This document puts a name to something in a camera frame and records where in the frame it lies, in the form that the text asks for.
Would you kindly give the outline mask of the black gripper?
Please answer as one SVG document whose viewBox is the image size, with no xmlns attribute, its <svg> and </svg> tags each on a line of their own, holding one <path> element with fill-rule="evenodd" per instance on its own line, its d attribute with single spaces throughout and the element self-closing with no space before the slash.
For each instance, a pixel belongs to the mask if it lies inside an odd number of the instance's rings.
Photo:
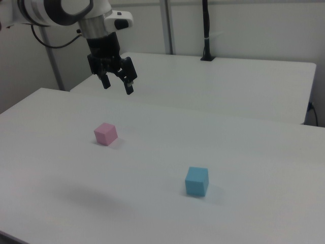
<svg viewBox="0 0 325 244">
<path fill-rule="evenodd" d="M 102 60 L 112 64 L 113 73 L 123 82 L 126 94 L 132 94 L 134 80 L 138 77 L 137 72 L 130 57 L 120 57 L 120 45 L 116 32 L 101 38 L 86 39 L 86 41 L 90 49 L 87 59 L 91 72 L 93 75 L 97 75 L 104 89 L 108 89 L 111 84 Z"/>
</svg>

